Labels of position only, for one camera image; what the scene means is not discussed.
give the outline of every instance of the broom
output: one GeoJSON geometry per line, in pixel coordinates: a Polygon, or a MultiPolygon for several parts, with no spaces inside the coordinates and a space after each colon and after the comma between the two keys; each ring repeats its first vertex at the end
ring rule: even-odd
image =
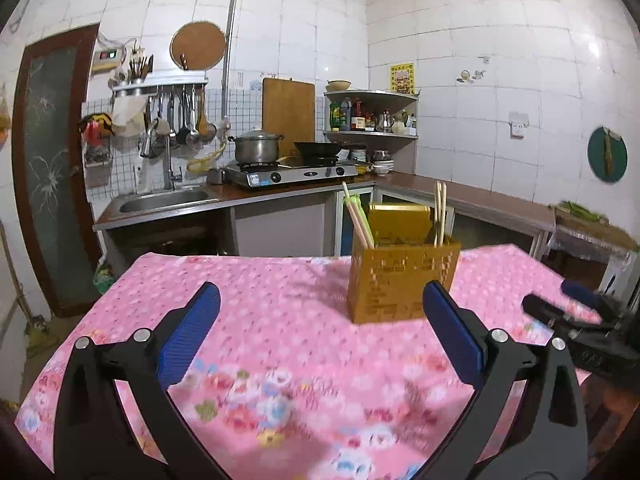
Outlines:
{"type": "Polygon", "coordinates": [[[45,351],[47,348],[57,346],[59,339],[51,333],[49,325],[42,316],[34,316],[27,301],[22,293],[22,285],[18,281],[18,277],[15,275],[14,263],[11,260],[11,254],[9,254],[9,246],[6,241],[6,234],[4,232],[4,225],[0,221],[0,238],[2,238],[2,248],[4,250],[4,257],[6,258],[7,266],[11,274],[12,281],[14,282],[16,299],[14,302],[18,304],[20,310],[24,313],[24,317],[27,318],[27,327],[24,333],[27,336],[27,358],[32,358],[37,354],[45,351]]]}

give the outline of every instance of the gas stove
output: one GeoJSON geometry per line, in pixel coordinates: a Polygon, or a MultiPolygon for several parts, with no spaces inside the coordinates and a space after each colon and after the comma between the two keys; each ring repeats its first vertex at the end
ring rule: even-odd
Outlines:
{"type": "Polygon", "coordinates": [[[242,187],[257,188],[344,178],[355,176],[358,171],[356,166],[343,166],[339,162],[336,164],[335,161],[327,161],[322,165],[302,164],[300,166],[273,164],[241,167],[235,164],[226,167],[226,174],[231,182],[235,182],[242,187]]]}

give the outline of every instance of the pink tablecloth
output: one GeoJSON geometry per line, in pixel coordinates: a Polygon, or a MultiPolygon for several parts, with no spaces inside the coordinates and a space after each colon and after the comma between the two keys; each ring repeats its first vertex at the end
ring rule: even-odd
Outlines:
{"type": "MultiPolygon", "coordinates": [[[[52,468],[58,391],[73,341],[126,339],[184,306],[205,280],[222,308],[180,384],[184,418],[234,480],[404,479],[435,450],[472,392],[460,383],[426,320],[356,326],[346,318],[349,260],[177,258],[146,254],[60,346],[16,425],[52,468]]],[[[521,311],[535,291],[586,317],[561,278],[514,246],[463,252],[452,297],[488,328],[544,344],[549,332],[521,311]]],[[[118,390],[140,446],[160,458],[126,384],[118,390]]],[[[497,450],[521,394],[486,453],[497,450]]]]}

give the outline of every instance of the silver screw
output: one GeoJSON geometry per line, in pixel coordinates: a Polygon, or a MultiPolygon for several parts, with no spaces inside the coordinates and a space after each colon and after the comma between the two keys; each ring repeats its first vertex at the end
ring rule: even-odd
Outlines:
{"type": "Polygon", "coordinates": [[[566,343],[562,341],[559,337],[555,337],[551,340],[551,345],[556,350],[564,350],[566,348],[566,343]]]}
{"type": "Polygon", "coordinates": [[[83,335],[81,338],[79,338],[76,341],[76,348],[78,350],[84,350],[85,348],[87,348],[89,346],[90,342],[91,342],[91,340],[87,336],[83,335]]]}
{"type": "Polygon", "coordinates": [[[509,338],[509,334],[501,328],[496,328],[495,330],[492,330],[491,338],[498,343],[504,343],[509,338]]]}
{"type": "Polygon", "coordinates": [[[139,343],[143,343],[147,341],[151,337],[151,330],[148,328],[139,328],[133,333],[134,341],[139,343]]]}

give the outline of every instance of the stainless steel sink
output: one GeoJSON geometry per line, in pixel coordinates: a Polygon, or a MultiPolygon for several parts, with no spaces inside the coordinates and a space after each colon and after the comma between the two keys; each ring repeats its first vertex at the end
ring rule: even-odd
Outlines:
{"type": "Polygon", "coordinates": [[[121,213],[136,213],[165,207],[172,207],[192,202],[218,202],[202,189],[181,189],[164,193],[153,193],[127,200],[120,206],[121,213]]]}

